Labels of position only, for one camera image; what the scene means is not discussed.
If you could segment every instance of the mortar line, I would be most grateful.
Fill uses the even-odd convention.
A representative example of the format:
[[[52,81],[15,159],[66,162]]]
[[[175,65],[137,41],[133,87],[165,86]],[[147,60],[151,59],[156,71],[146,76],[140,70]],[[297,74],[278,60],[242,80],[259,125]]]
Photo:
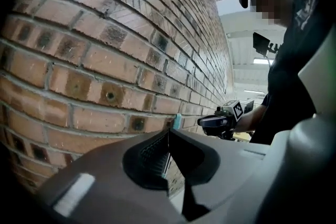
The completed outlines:
[[[44,54],[44,53],[42,53],[40,51],[35,51],[35,50],[33,50],[33,49],[29,48],[29,47],[23,46],[21,44],[17,44],[14,41],[8,41],[8,40],[6,40],[4,38],[0,38],[0,41],[2,41],[4,44],[10,46],[11,48],[14,48],[14,49],[19,50],[19,51],[23,51],[24,53],[26,53],[28,55],[31,55],[31,56],[34,56],[34,57],[38,56],[39,59],[43,59],[43,60],[47,60],[47,61],[52,61],[54,64],[56,63],[57,65],[60,65],[62,67],[66,67],[66,68],[68,68],[70,70],[73,70],[75,72],[85,74],[85,75],[91,77],[92,79],[95,79],[96,81],[100,81],[100,82],[105,82],[106,81],[106,82],[116,83],[116,84],[119,84],[119,85],[123,85],[123,86],[129,87],[131,89],[137,89],[138,91],[143,92],[143,93],[150,93],[150,94],[157,93],[155,91],[151,91],[151,90],[148,90],[148,89],[141,88],[139,85],[137,85],[135,83],[130,83],[130,82],[123,81],[121,79],[112,78],[112,77],[110,77],[108,75],[104,75],[104,74],[98,73],[98,72],[93,71],[93,70],[87,71],[82,66],[80,66],[80,67],[73,66],[73,65],[69,64],[67,61],[60,60],[59,58],[53,58],[50,55],[46,55],[46,54]],[[175,80],[175,79],[167,76],[165,73],[159,72],[158,70],[156,70],[154,68],[148,68],[147,66],[141,67],[140,65],[139,65],[139,67],[140,67],[140,69],[141,68],[149,69],[154,74],[159,74],[160,76],[163,76],[164,78],[173,80],[178,85],[190,88],[188,85],[182,84],[179,81],[177,81],[177,80]],[[169,95],[164,95],[164,94],[160,94],[160,95],[162,95],[163,97],[171,98]]]

